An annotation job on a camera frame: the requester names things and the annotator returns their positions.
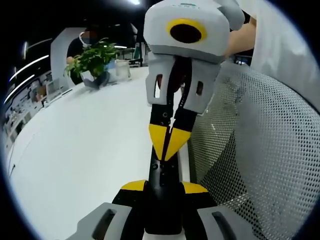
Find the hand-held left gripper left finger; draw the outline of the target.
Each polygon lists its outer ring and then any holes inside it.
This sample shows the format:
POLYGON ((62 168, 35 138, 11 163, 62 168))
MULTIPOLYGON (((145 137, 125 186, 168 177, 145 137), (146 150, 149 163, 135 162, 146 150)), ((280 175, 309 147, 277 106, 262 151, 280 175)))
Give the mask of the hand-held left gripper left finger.
POLYGON ((112 202, 104 202, 83 217, 69 240, 141 240, 143 238, 144 188, 148 181, 123 185, 112 202))

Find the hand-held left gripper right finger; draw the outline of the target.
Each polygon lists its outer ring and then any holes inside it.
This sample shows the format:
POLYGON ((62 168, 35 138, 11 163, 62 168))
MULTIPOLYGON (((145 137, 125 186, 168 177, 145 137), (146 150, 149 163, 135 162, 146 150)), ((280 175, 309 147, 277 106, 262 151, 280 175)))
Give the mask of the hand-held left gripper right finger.
POLYGON ((183 181, 182 227, 187 240, 241 240, 236 215, 219 208, 206 188, 183 181))

